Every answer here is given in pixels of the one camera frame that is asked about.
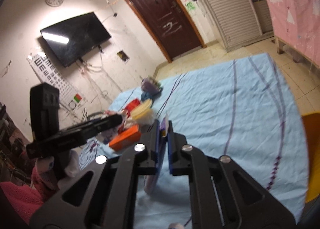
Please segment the white knotted cloth bundle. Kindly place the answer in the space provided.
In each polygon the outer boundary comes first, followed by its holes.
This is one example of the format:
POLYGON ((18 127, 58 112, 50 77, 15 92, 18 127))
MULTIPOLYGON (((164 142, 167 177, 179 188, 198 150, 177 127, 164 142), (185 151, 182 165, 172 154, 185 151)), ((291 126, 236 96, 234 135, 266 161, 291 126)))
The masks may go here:
POLYGON ((131 118, 133 119, 134 122, 136 122, 141 126, 144 126, 144 125, 151 126, 155 120, 152 109, 147 109, 146 111, 143 111, 140 113, 132 111, 131 118))

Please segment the blue knitted ball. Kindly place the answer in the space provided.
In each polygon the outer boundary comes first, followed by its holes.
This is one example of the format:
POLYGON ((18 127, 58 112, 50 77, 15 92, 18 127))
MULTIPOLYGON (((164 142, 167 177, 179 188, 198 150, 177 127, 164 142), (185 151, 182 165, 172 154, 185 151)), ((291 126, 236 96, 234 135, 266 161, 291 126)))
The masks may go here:
POLYGON ((144 102, 144 101, 146 101, 148 99, 153 101, 153 96, 149 92, 142 92, 140 101, 144 102))

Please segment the white louvered wardrobe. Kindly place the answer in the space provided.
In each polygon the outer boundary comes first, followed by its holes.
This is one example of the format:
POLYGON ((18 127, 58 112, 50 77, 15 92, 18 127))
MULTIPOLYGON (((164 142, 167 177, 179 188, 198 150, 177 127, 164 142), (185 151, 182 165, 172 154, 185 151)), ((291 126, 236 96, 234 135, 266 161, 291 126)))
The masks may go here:
POLYGON ((228 52, 273 36, 267 1, 201 0, 228 52))

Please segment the dark brown door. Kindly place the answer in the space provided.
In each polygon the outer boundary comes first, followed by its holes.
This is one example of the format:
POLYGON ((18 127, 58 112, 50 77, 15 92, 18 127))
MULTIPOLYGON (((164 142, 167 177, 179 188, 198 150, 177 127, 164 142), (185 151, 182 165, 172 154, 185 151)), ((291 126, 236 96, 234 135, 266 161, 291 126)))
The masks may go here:
POLYGON ((196 48, 204 48, 195 23, 181 0, 125 0, 171 63, 196 48))

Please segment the round wall clock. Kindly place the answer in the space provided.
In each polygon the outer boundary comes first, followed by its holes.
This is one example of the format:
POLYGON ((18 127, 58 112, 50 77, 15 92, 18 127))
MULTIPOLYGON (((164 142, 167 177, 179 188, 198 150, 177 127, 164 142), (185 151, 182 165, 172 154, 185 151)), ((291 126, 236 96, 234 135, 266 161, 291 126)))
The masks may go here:
POLYGON ((63 0, 46 0, 46 4, 50 7, 59 7, 63 4, 63 0))

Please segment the yellow trash bin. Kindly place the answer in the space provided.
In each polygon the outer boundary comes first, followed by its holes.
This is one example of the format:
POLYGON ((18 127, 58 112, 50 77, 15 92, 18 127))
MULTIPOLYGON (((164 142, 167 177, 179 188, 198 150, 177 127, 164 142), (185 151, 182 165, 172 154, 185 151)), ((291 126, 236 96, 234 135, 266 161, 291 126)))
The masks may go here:
POLYGON ((306 203, 319 196, 319 112, 302 116, 309 154, 309 182, 306 203))

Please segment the eye chart poster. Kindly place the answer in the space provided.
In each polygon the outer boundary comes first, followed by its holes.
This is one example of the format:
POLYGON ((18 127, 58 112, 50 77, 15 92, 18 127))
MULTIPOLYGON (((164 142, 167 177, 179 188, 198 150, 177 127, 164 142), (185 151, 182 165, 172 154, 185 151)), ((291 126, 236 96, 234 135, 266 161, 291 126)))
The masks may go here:
POLYGON ((86 102, 82 93, 67 81, 45 53, 31 53, 27 61, 42 83, 48 83, 60 92, 60 103, 74 111, 86 102))

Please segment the pink tree-print curtain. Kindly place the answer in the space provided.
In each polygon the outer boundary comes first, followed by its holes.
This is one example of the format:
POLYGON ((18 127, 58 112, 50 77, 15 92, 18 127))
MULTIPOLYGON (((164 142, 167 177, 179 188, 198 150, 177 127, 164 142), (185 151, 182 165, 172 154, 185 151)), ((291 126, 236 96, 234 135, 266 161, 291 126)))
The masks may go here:
POLYGON ((274 34, 319 66, 319 0, 267 0, 274 34))

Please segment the red hello kitty bag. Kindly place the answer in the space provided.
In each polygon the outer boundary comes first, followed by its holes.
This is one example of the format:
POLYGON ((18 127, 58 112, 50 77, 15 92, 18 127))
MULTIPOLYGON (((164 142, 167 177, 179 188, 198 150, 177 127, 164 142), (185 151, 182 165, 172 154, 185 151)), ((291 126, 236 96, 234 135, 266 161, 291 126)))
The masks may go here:
POLYGON ((137 108, 140 104, 141 104, 140 100, 138 98, 135 98, 123 108, 123 112, 126 114, 127 117, 130 117, 131 112, 135 108, 137 108))

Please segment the purple knitted doll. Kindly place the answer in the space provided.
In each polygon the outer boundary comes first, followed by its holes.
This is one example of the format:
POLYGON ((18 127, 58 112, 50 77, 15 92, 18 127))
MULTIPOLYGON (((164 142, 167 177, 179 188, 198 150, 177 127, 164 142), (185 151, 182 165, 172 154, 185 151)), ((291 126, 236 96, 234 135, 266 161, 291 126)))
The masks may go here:
POLYGON ((161 84, 152 77, 144 78, 141 83, 141 89, 143 92, 147 92, 150 95, 157 95, 162 91, 161 84))

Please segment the orange box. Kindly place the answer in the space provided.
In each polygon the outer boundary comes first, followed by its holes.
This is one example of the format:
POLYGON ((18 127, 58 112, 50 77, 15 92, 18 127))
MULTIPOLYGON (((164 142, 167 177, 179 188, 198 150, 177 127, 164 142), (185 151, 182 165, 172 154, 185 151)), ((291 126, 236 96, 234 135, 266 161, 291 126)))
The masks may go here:
POLYGON ((132 144, 138 142, 141 137, 139 125, 136 124, 124 132, 118 134, 109 144, 109 148, 115 152, 119 152, 132 144))

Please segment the black wall television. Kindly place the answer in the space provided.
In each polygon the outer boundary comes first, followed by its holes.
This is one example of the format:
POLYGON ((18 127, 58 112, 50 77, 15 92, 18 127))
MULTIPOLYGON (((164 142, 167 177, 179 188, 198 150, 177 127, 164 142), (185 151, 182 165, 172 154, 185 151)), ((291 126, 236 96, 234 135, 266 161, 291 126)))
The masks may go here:
POLYGON ((40 30, 47 47, 64 67, 111 38, 95 13, 66 19, 40 30))

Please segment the purple white wrapper packet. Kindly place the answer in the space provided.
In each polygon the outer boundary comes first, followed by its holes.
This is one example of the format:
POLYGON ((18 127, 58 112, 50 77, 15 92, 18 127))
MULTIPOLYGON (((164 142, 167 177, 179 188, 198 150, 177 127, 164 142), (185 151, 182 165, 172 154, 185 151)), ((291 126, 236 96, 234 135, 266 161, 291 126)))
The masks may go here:
POLYGON ((156 137, 156 173, 154 175, 146 175, 144 177, 144 191, 147 195, 152 195, 161 169, 163 165, 164 155, 166 151, 166 144, 168 142, 168 130, 169 130, 169 116, 165 115, 157 128, 156 137))

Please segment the light blue bed sheet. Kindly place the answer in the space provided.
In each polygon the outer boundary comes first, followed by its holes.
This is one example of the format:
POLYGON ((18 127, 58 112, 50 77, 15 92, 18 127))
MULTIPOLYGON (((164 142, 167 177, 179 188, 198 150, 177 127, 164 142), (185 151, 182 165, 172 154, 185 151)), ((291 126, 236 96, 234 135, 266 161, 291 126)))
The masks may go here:
POLYGON ((152 110, 205 155, 230 156, 299 220, 309 180, 306 136, 295 97, 267 54, 161 81, 152 110))

